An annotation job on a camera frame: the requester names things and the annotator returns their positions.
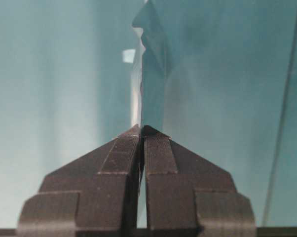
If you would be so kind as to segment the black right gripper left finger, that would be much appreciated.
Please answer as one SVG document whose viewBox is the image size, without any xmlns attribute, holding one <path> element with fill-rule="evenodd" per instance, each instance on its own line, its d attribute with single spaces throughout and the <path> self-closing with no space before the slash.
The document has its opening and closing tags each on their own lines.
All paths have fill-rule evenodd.
<svg viewBox="0 0 297 237">
<path fill-rule="evenodd" d="M 22 209 L 20 237 L 120 237 L 137 222 L 140 129 L 47 174 Z"/>
</svg>

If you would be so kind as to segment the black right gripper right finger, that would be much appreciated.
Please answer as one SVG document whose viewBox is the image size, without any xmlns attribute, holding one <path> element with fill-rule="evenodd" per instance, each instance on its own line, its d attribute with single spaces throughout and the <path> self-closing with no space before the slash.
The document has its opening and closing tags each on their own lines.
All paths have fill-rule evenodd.
<svg viewBox="0 0 297 237">
<path fill-rule="evenodd" d="M 146 125 L 142 130 L 152 237 L 254 237 L 250 200 L 229 172 Z"/>
</svg>

